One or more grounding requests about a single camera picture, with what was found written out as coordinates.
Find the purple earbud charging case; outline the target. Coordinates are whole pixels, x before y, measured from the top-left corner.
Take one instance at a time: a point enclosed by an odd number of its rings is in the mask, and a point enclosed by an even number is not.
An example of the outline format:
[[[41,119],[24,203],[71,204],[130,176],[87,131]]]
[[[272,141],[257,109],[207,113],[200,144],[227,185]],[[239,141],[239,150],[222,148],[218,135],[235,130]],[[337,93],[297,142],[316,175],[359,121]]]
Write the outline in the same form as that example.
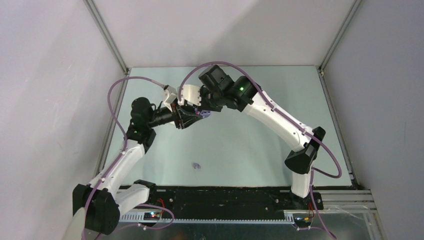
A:
[[[204,119],[204,118],[208,118],[211,115],[211,111],[195,109],[195,114]]]

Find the purple earbud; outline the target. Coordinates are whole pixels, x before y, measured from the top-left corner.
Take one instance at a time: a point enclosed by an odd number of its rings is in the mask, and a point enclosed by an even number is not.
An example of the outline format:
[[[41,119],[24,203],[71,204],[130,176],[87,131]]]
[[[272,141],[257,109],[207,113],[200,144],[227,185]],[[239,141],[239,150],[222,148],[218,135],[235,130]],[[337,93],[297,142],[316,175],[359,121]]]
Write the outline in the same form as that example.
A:
[[[194,169],[201,169],[201,165],[200,165],[200,164],[198,164],[198,163],[196,163],[196,162],[195,162],[195,163],[193,163],[193,165],[192,165],[192,166],[193,166],[193,168],[194,168]]]

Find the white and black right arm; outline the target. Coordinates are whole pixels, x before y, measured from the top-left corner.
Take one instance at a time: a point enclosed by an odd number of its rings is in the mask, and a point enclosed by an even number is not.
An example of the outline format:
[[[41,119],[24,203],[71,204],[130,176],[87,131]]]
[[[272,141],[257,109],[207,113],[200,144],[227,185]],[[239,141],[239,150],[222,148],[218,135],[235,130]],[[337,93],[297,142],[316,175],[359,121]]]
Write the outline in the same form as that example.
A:
[[[311,128],[290,115],[246,73],[233,81],[214,64],[198,78],[203,84],[201,104],[207,110],[219,112],[222,107],[238,110],[263,123],[288,144],[291,151],[284,163],[292,172],[290,201],[297,209],[308,206],[311,202],[311,168],[326,131],[320,126]]]

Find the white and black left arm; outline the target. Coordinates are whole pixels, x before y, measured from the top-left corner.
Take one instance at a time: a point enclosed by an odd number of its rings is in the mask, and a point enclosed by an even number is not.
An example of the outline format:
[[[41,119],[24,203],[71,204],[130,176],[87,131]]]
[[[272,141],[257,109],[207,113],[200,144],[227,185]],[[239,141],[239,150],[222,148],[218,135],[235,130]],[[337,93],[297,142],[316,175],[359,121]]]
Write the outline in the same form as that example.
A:
[[[73,218],[64,238],[82,240],[85,229],[109,235],[120,218],[133,208],[156,206],[158,194],[153,191],[154,183],[137,180],[128,189],[119,191],[123,180],[153,145],[155,127],[174,123],[176,128],[185,129],[210,114],[198,106],[179,105],[176,100],[169,107],[156,108],[145,97],[135,99],[131,103],[131,119],[123,135],[123,146],[115,160],[88,184],[74,188]]]

